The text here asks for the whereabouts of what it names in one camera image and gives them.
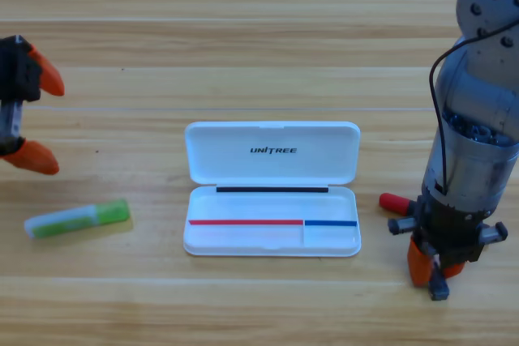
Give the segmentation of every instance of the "green glue stick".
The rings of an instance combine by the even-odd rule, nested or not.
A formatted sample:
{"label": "green glue stick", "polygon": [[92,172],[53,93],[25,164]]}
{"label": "green glue stick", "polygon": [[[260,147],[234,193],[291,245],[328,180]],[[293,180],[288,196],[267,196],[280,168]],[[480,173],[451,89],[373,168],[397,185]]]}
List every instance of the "green glue stick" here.
{"label": "green glue stick", "polygon": [[45,238],[87,227],[123,222],[129,217],[127,201],[116,200],[35,216],[25,220],[25,231],[31,238]]}

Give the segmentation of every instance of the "table surface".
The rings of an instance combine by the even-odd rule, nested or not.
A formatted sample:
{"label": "table surface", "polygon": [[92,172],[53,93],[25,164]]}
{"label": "table surface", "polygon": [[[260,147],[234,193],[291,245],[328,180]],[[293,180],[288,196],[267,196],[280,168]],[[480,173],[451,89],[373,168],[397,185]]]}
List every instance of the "table surface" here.
{"label": "table surface", "polygon": [[[485,250],[432,302],[380,193],[418,195],[435,133],[429,66],[456,0],[0,0],[62,72],[24,111],[55,177],[1,164],[2,345],[517,345],[519,173]],[[362,130],[353,258],[197,258],[182,248],[194,121],[352,121]],[[132,223],[31,241],[27,218],[126,198]]]}

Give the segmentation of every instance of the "open white box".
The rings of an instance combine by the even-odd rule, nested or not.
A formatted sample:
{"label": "open white box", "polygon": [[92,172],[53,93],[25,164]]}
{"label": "open white box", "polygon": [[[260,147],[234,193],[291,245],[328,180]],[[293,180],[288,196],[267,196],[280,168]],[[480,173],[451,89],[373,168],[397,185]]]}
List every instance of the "open white box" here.
{"label": "open white box", "polygon": [[186,128],[194,255],[333,256],[361,248],[351,122],[197,122]]}

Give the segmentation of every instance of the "metal cylinder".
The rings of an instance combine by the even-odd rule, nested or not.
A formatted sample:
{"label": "metal cylinder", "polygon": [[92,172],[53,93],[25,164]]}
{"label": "metal cylinder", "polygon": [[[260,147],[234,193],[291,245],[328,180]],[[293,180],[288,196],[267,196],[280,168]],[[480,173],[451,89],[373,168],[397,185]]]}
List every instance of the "metal cylinder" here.
{"label": "metal cylinder", "polygon": [[441,192],[444,179],[438,132],[423,178],[423,190],[458,211],[490,215],[504,193],[519,154],[519,143],[507,147],[482,143],[457,133],[446,121],[443,125],[448,191]]}

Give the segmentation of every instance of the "blue line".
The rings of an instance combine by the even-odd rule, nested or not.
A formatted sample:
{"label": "blue line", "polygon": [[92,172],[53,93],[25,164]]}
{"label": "blue line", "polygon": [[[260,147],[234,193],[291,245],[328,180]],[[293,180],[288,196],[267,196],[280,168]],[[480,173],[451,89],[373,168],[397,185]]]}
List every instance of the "blue line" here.
{"label": "blue line", "polygon": [[355,220],[305,220],[305,226],[343,226],[356,227]]}

